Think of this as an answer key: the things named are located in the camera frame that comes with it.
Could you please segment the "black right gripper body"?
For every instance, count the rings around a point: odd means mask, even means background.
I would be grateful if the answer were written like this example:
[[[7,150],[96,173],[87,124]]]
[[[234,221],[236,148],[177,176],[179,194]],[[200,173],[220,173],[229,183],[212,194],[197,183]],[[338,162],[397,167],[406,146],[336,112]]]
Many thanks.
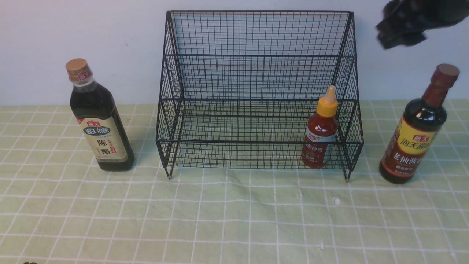
[[[468,14],[467,0],[392,0],[376,26],[377,39],[384,50],[412,47],[426,40],[425,31],[452,27]]]

